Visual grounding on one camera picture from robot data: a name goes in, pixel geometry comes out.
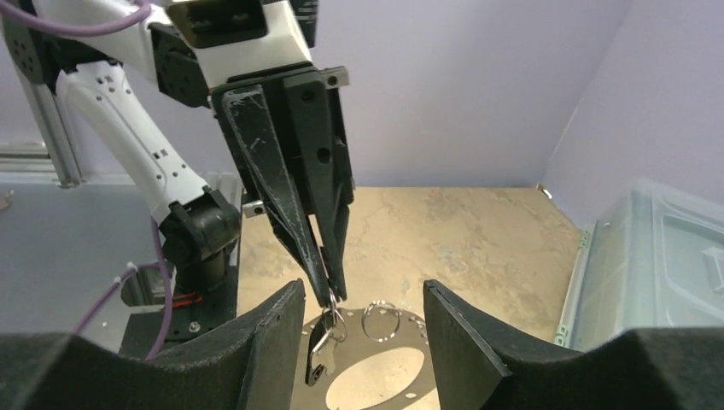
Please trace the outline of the steel perforated key plate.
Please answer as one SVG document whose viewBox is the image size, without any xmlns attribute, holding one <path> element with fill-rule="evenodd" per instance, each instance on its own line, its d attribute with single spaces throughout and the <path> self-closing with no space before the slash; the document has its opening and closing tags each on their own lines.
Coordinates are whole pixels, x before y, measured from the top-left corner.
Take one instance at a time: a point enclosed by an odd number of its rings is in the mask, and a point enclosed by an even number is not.
<svg viewBox="0 0 724 410">
<path fill-rule="evenodd" d="M 305 383 L 311 319 L 301 331 L 293 409 L 408 409 L 431 407 L 435 376 L 424 319 L 385 302 L 341 309 L 347 339 L 335 350 L 336 369 Z"/>
</svg>

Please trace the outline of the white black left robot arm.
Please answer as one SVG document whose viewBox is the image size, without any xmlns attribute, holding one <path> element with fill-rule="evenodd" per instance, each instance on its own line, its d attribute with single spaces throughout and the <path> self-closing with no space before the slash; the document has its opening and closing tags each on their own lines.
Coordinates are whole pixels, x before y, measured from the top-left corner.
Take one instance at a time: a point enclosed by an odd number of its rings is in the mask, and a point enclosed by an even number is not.
<svg viewBox="0 0 724 410">
<path fill-rule="evenodd" d="M 354 182 L 339 90 L 317 68 L 315 1 L 4 1 L 16 66 L 77 109 L 140 190 L 178 285 L 209 292 L 241 232 L 225 200 L 172 147 L 126 76 L 218 121 L 250 213 L 306 273 L 318 304 L 347 298 L 343 268 Z"/>
</svg>

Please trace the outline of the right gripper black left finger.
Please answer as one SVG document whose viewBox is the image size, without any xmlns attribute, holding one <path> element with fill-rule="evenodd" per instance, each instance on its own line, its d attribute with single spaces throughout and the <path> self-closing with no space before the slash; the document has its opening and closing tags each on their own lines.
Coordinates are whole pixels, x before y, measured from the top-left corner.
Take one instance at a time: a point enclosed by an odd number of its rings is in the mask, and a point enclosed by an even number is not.
<svg viewBox="0 0 724 410">
<path fill-rule="evenodd" d="M 294 280 L 257 307 L 140 360 L 69 333 L 1 337 L 4 409 L 288 409 L 306 292 Z"/>
</svg>

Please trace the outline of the keys with black tag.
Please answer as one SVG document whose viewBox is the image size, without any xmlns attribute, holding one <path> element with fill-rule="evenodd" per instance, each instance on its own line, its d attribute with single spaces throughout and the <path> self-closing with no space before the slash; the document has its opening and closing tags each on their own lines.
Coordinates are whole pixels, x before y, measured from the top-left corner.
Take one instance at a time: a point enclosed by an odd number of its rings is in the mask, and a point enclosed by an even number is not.
<svg viewBox="0 0 724 410">
<path fill-rule="evenodd" d="M 339 308 L 325 309 L 315 323 L 307 349 L 305 383 L 314 386 L 336 369 L 335 350 L 347 339 L 347 325 Z"/>
</svg>

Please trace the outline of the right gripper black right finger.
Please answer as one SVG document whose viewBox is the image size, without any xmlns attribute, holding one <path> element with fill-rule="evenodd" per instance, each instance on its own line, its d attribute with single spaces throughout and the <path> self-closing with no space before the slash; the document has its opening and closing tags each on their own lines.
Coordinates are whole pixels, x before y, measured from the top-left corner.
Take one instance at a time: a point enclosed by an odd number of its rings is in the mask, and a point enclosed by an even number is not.
<svg viewBox="0 0 724 410">
<path fill-rule="evenodd" d="M 720 328 L 638 328 L 580 352 L 515 328 L 441 282 L 423 311 L 444 409 L 720 409 Z"/>
</svg>

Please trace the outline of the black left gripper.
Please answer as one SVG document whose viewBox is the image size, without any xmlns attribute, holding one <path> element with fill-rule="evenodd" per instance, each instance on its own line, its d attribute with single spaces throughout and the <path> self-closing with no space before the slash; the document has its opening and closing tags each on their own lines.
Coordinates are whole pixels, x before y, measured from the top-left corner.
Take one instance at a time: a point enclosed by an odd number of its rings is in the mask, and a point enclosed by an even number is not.
<svg viewBox="0 0 724 410">
<path fill-rule="evenodd" d="M 210 104 L 251 201 L 305 270 L 318 305 L 347 298 L 353 174 L 339 89 L 311 65 L 234 78 Z"/>
</svg>

